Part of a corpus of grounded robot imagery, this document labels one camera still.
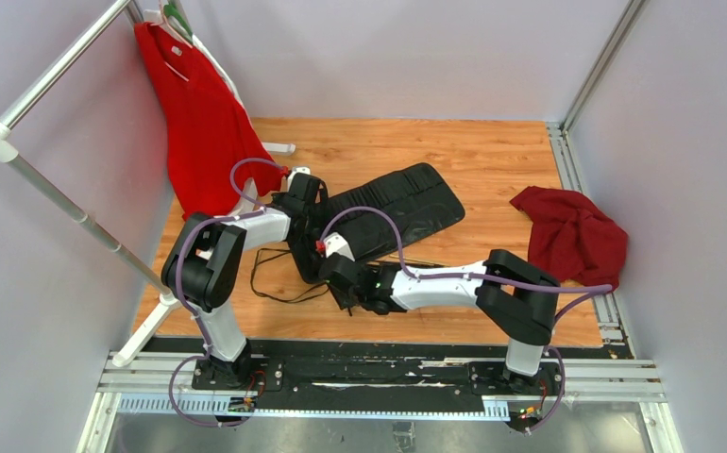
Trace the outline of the black angled brush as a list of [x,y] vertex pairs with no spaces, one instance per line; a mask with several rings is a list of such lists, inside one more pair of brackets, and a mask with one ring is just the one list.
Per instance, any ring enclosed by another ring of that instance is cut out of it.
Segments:
[[[393,259],[393,260],[399,260],[399,254],[396,254],[396,253],[395,254],[390,254],[390,255],[387,255],[387,258],[388,259]],[[421,267],[421,266],[430,267],[430,268],[447,267],[443,263],[434,262],[434,261],[430,261],[430,260],[419,260],[419,259],[404,258],[404,261],[405,261],[405,263],[407,265],[414,266],[414,267]]]

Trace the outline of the black makeup brush roll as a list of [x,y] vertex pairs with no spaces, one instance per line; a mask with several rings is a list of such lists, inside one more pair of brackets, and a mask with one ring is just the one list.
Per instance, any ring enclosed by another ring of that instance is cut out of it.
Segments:
[[465,208],[441,174],[420,162],[379,176],[362,186],[330,196],[321,217],[291,218],[286,242],[306,283],[318,283],[322,258],[316,242],[336,215],[330,232],[342,235],[355,260],[371,261],[397,251],[395,233],[407,246],[465,218]]

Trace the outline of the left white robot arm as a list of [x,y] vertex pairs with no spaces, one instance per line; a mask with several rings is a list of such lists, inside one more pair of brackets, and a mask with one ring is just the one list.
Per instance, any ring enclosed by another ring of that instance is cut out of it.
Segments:
[[203,363],[227,388],[243,389],[252,378],[251,349],[230,303],[244,252],[286,242],[301,278],[318,282],[314,243],[328,199],[322,179],[296,173],[268,205],[234,216],[196,212],[181,230],[161,279],[194,316],[205,341]]

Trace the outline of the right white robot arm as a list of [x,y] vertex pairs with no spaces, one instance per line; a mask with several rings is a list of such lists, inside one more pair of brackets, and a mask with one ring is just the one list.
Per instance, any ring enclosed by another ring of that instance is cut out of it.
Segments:
[[560,282],[502,249],[487,260],[461,267],[403,269],[398,263],[367,264],[334,253],[318,275],[343,310],[361,307],[378,315],[423,308],[464,307],[482,311],[508,337],[505,385],[524,394],[541,378]]

